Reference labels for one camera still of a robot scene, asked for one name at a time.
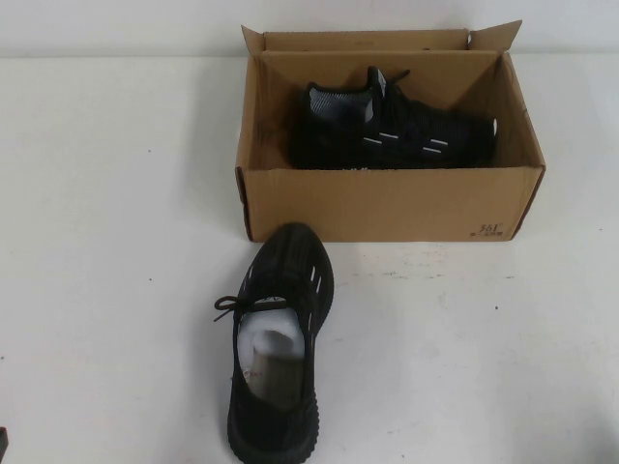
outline white surface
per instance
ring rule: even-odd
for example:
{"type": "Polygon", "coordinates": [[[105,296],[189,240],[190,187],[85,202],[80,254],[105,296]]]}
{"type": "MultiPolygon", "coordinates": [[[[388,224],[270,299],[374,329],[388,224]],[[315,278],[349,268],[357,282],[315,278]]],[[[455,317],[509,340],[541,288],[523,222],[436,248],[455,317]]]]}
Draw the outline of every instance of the white surface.
{"type": "MultiPolygon", "coordinates": [[[[619,56],[516,56],[548,171],[506,244],[328,245],[314,463],[619,461],[619,56]]],[[[7,464],[232,463],[243,59],[0,61],[7,464]]]]}
{"type": "Polygon", "coordinates": [[[3,0],[0,56],[238,55],[258,31],[481,29],[516,50],[618,50],[613,0],[3,0]]]}

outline black sneaker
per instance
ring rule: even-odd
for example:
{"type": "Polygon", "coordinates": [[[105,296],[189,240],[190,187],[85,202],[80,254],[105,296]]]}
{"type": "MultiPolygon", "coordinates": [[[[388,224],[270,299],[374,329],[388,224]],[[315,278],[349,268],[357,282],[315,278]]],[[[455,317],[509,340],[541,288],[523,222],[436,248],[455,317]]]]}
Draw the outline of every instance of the black sneaker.
{"type": "Polygon", "coordinates": [[[320,87],[303,95],[289,158],[300,169],[405,169],[488,165],[495,121],[409,100],[396,82],[368,68],[361,89],[320,87]]]}
{"type": "Polygon", "coordinates": [[[228,442],[246,464],[300,464],[318,438],[314,343],[333,300],[331,263],[304,224],[281,227],[258,251],[234,311],[228,442]]]}

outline box flap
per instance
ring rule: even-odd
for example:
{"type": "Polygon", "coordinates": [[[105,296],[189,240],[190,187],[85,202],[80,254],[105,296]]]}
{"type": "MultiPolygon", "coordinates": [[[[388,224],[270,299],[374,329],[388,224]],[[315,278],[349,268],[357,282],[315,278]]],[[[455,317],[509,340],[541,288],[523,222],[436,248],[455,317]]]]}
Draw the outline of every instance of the box flap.
{"type": "Polygon", "coordinates": [[[273,51],[415,51],[465,50],[468,30],[265,32],[265,49],[273,51]]]}
{"type": "Polygon", "coordinates": [[[259,55],[264,51],[264,35],[252,31],[249,27],[241,26],[243,31],[243,37],[245,38],[245,45],[248,48],[248,52],[251,56],[259,55]]]}
{"type": "Polygon", "coordinates": [[[426,31],[265,32],[241,26],[252,56],[272,51],[368,50],[497,50],[512,46],[521,20],[470,32],[467,29],[426,31]]]}
{"type": "Polygon", "coordinates": [[[488,27],[481,31],[471,31],[471,42],[468,48],[470,50],[509,50],[521,24],[522,20],[518,20],[488,27]]]}

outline shoelace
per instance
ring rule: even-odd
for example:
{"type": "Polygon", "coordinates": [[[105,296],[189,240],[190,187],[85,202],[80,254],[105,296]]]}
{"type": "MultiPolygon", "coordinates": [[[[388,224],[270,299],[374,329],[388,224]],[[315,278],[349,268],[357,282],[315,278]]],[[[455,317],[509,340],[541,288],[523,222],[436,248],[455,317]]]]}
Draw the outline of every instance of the shoelace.
{"type": "Polygon", "coordinates": [[[288,303],[286,300],[253,302],[251,300],[232,296],[221,297],[215,302],[215,309],[217,311],[225,311],[225,313],[216,317],[213,322],[219,321],[223,316],[232,311],[245,314],[247,312],[269,311],[271,309],[286,309],[287,307],[288,303]]]}

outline cardboard box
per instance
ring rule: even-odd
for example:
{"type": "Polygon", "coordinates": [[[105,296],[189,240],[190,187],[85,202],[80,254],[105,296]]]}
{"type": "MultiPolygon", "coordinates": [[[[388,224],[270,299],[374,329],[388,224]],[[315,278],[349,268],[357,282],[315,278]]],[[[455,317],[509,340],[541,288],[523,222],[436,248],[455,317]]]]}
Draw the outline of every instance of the cardboard box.
{"type": "Polygon", "coordinates": [[[545,172],[507,50],[521,21],[481,31],[264,33],[243,28],[248,59],[236,177],[248,236],[309,224],[326,242],[506,241],[545,172]],[[495,117],[488,168],[297,170],[286,160],[308,82],[362,86],[367,67],[409,69],[407,97],[495,117]]]}

